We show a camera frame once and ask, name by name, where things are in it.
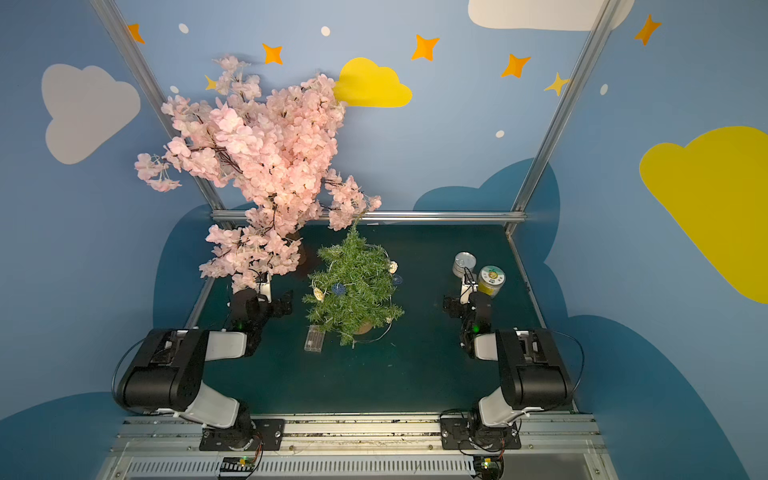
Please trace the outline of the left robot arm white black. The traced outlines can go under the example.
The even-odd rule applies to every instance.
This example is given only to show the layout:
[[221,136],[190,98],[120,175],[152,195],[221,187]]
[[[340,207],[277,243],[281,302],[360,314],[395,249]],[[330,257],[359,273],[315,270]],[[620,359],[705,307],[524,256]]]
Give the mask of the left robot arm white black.
[[254,420],[243,400],[204,382],[207,364],[252,356],[268,321],[291,314],[293,292],[272,299],[256,290],[235,293],[220,330],[153,329],[121,379],[115,402],[141,414],[174,414],[202,426],[201,451],[265,452],[280,449],[285,422]]

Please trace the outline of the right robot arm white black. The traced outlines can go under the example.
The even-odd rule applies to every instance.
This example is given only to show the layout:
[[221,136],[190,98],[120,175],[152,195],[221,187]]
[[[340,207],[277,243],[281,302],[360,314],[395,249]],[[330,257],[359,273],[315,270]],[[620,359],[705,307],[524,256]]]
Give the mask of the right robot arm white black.
[[522,421],[569,405],[580,384],[567,372],[556,345],[559,333],[494,329],[491,297],[482,292],[446,296],[443,310],[462,322],[460,345],[469,358],[496,364],[499,385],[471,410],[440,415],[442,448],[498,454],[519,449]]

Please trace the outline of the pink cherry blossom tree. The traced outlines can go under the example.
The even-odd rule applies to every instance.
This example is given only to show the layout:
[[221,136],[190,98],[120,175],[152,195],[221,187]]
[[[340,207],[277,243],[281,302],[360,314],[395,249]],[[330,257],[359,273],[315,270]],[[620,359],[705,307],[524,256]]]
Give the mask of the pink cherry blossom tree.
[[204,278],[230,278],[238,292],[298,268],[298,232],[307,222],[326,213],[330,228],[342,230],[382,201],[331,166],[346,109],[333,79],[318,74],[264,96],[247,63],[232,55],[216,62],[222,74],[212,83],[214,104],[168,98],[161,111],[177,134],[162,155],[139,154],[134,168],[158,192],[180,187],[170,176],[176,170],[231,185],[252,203],[246,226],[210,227],[214,257],[199,268]]

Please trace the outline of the silver tin can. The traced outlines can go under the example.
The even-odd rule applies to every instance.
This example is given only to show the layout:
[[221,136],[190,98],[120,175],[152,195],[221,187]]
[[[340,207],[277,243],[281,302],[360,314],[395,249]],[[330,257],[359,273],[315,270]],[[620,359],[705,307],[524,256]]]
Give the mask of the silver tin can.
[[467,273],[474,273],[477,264],[476,257],[469,252],[459,252],[455,255],[452,272],[458,278],[463,278]]

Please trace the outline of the clear plastic battery box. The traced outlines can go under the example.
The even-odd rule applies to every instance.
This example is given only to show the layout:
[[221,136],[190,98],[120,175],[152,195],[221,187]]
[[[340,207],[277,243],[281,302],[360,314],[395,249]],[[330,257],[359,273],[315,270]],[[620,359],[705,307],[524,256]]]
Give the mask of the clear plastic battery box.
[[318,325],[310,325],[304,342],[304,350],[311,353],[321,353],[325,332]]

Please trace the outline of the yellow labelled tin can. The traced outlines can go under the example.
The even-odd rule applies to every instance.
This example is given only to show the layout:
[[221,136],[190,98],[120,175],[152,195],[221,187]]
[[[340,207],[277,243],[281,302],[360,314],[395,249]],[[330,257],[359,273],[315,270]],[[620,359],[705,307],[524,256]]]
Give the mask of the yellow labelled tin can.
[[494,298],[506,282],[505,272],[497,266],[484,266],[478,275],[478,291]]

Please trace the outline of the right circuit board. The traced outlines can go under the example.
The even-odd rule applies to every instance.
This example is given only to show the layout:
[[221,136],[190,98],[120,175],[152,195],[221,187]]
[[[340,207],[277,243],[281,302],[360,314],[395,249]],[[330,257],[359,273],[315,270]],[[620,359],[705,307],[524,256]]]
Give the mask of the right circuit board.
[[473,458],[475,480],[500,480],[504,473],[504,461],[501,457],[475,456]]

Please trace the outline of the circuit board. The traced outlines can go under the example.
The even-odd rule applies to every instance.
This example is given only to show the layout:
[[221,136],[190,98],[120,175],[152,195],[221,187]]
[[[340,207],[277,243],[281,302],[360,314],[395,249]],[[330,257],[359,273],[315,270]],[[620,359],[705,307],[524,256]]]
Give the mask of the circuit board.
[[217,479],[249,479],[255,471],[256,458],[225,457],[221,460]]
[[475,456],[473,458],[475,480],[500,480],[504,473],[504,461],[501,457]]

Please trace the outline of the left circuit board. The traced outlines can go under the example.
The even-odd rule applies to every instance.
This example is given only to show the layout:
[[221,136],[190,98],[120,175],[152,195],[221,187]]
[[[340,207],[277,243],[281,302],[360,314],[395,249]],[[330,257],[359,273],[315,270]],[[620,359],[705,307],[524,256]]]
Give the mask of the left circuit board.
[[225,457],[221,460],[217,479],[249,479],[255,471],[256,458]]

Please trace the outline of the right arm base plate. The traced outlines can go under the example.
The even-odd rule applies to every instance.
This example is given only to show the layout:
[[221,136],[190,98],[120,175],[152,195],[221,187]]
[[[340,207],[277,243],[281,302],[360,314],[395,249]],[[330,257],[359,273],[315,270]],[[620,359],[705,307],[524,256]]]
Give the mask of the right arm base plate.
[[480,420],[463,417],[441,417],[440,438],[444,450],[483,450],[501,452],[521,448],[515,427],[488,427]]

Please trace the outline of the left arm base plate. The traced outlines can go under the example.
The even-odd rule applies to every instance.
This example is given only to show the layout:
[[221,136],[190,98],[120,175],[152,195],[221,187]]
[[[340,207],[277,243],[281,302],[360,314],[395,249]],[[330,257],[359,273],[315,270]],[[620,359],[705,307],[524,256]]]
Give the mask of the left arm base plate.
[[283,419],[251,419],[227,429],[204,428],[198,449],[204,452],[278,451],[286,422]]

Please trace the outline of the front aluminium rail bed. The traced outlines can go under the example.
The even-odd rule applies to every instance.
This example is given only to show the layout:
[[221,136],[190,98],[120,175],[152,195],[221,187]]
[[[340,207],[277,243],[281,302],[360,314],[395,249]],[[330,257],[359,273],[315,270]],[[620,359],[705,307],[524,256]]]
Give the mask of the front aluminium rail bed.
[[522,421],[521,448],[500,454],[444,450],[438,413],[260,415],[286,422],[278,451],[204,452],[202,428],[180,419],[129,417],[100,479],[217,479],[225,457],[255,457],[249,479],[473,479],[475,456],[501,457],[501,479],[615,479],[596,420],[549,413]]

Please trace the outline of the aluminium frame right post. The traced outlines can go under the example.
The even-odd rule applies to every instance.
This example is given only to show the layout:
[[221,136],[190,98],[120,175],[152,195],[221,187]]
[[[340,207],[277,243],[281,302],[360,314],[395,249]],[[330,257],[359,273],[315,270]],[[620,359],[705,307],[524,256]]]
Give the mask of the aluminium frame right post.
[[622,1],[618,0],[604,1],[598,11],[596,21],[572,71],[571,80],[565,93],[560,96],[543,141],[516,195],[510,212],[513,224],[523,223],[526,219],[528,204],[613,30],[612,24],[619,15],[621,5]]

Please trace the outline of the aluminium frame post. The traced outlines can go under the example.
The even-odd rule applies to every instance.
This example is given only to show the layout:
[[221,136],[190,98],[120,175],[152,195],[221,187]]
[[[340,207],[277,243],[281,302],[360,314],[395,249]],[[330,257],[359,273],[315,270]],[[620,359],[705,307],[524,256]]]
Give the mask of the aluminium frame post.
[[139,43],[133,39],[116,2],[91,0],[90,4],[145,94],[167,136],[174,137],[177,131],[173,128],[171,119],[162,113],[162,104],[167,98],[142,55]]
[[613,30],[612,24],[619,15],[621,5],[622,1],[618,0],[604,1],[598,11],[596,21],[572,71],[571,80],[565,93],[560,96],[543,141],[516,195],[510,212],[513,224],[523,223],[526,219],[528,204]]

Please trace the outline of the aluminium frame left post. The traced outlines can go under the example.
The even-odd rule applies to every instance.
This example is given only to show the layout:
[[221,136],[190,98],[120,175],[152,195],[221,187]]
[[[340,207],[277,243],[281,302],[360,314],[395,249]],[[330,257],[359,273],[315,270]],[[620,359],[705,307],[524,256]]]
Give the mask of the aluminium frame left post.
[[167,98],[142,55],[139,43],[133,39],[116,2],[91,0],[90,4],[145,94],[167,136],[174,137],[177,131],[173,128],[171,119],[162,113],[162,104]]

